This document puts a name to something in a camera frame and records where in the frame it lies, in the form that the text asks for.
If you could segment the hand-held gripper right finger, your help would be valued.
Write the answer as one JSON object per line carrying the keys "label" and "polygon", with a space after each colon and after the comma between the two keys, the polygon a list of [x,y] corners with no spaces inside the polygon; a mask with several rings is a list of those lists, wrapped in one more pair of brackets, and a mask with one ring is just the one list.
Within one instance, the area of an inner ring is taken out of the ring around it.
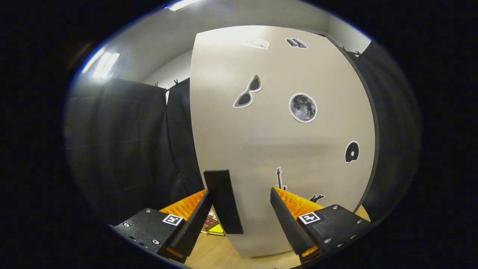
{"label": "hand-held gripper right finger", "polygon": [[279,188],[270,189],[270,204],[301,263],[335,255],[373,227],[372,222],[338,204],[324,207]]}

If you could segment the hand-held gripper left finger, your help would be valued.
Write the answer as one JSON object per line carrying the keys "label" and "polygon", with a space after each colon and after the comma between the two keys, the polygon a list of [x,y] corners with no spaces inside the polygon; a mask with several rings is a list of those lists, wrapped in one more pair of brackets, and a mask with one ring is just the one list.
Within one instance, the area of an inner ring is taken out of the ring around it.
{"label": "hand-held gripper left finger", "polygon": [[191,255],[212,207],[207,189],[161,210],[145,208],[111,228],[146,251],[178,263]]}

